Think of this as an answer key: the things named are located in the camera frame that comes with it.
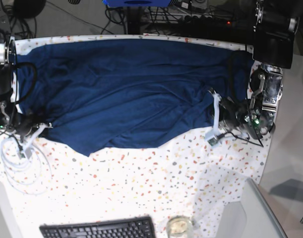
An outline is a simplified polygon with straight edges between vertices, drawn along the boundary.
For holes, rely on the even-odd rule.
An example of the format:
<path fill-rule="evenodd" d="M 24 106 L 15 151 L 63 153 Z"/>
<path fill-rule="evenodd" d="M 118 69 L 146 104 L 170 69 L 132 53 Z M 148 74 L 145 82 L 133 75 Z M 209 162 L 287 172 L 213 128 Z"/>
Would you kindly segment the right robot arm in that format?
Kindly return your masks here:
<path fill-rule="evenodd" d="M 32 69 L 32 83 L 24 96 L 11 99 L 18 89 L 14 82 L 18 82 L 18 69 L 23 67 Z M 18 62 L 15 37 L 11 32 L 6 9 L 0 1 L 0 135 L 9 133 L 18 145 L 20 159 L 32 157 L 33 141 L 50 128 L 50 123 L 41 121 L 33 114 L 23 115 L 17 111 L 17 106 L 32 93 L 37 82 L 37 70 L 30 62 Z"/>

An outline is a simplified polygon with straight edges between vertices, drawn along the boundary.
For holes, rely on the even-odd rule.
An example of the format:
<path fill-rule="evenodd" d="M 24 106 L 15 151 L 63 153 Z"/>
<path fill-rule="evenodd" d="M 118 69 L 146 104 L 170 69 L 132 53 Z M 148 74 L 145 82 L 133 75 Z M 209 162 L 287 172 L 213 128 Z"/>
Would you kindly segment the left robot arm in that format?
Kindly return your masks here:
<path fill-rule="evenodd" d="M 260 141 L 264 135 L 274 132 L 283 90 L 283 70 L 292 65 L 294 39 L 301 15 L 298 11 L 303 10 L 303 1 L 250 0 L 248 3 L 251 14 L 243 23 L 249 28 L 246 40 L 242 28 L 233 30 L 215 26 L 210 20 L 211 38 L 252 44 L 252 58 L 260 63 L 247 83 L 252 95 L 244 101 L 222 97 L 210 89 L 214 99 L 214 122 L 205 139 L 212 146 L 226 135 L 232 135 L 233 130 L 243 133 L 244 141 L 249 138 Z"/>

